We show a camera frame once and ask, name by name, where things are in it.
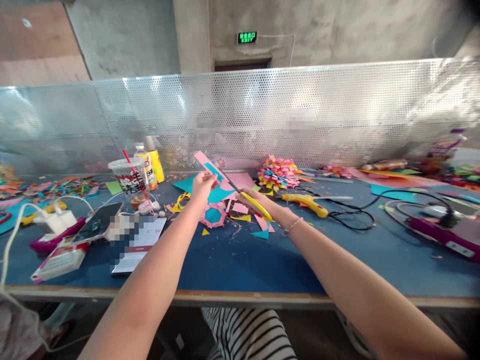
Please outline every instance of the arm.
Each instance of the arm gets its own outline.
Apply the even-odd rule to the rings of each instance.
[[[175,221],[121,287],[79,359],[146,359],[174,298],[187,249],[217,176],[201,172]]]
[[[286,229],[299,217],[243,190]],[[238,195],[244,204],[253,205]],[[375,271],[301,220],[288,233],[323,288],[381,359],[465,359],[466,354]]]

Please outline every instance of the striped clothing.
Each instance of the striped clothing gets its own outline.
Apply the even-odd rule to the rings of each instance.
[[[217,344],[209,360],[297,358],[273,310],[203,307],[201,312]]]

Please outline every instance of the metal mesh partition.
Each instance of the metal mesh partition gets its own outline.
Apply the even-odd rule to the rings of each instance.
[[[0,145],[24,174],[91,173],[158,149],[167,171],[204,151],[224,170],[267,154],[299,166],[421,156],[465,128],[479,147],[480,63],[429,59],[123,78],[0,89]]]

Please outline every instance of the blue table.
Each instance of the blue table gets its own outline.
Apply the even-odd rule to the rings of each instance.
[[[153,192],[161,204],[173,203],[182,193],[172,186],[177,180],[171,175]],[[358,206],[366,205],[375,197],[370,186],[359,180],[354,180],[353,184],[327,181],[303,184],[321,194],[353,196],[351,204]],[[441,190],[472,195],[448,185],[428,188],[432,194]],[[110,197],[108,190],[103,190],[98,198],[91,200],[91,205],[99,206]],[[87,214],[84,203],[73,199],[65,201],[76,216]],[[350,230],[330,218],[318,218],[297,203],[284,203],[284,206],[365,262],[417,306],[480,307],[480,265],[403,228],[379,208],[387,201],[389,199],[381,198],[367,209],[377,223],[368,231]],[[340,210],[325,200],[320,204],[329,211]],[[128,204],[124,211],[130,211]],[[256,222],[237,223],[242,225],[240,231],[226,221],[224,227],[209,229],[210,235],[206,236],[202,236],[205,226],[198,225],[183,264],[174,304],[274,308],[331,306],[321,284],[277,223],[273,223],[275,233],[270,234],[269,240],[250,235],[260,230]],[[94,244],[80,269],[42,284],[32,284],[30,275],[42,260],[29,248],[29,243],[40,235],[39,230],[30,225],[19,231],[13,242],[7,273],[7,285],[12,294],[31,300],[110,301],[125,282],[126,276],[110,275],[112,251],[109,245]],[[0,237],[2,248],[7,239],[6,235]]]

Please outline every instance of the green exit sign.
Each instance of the green exit sign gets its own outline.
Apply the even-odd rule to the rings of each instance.
[[[252,32],[239,32],[236,36],[236,44],[251,44],[257,42],[257,33],[258,31]]]

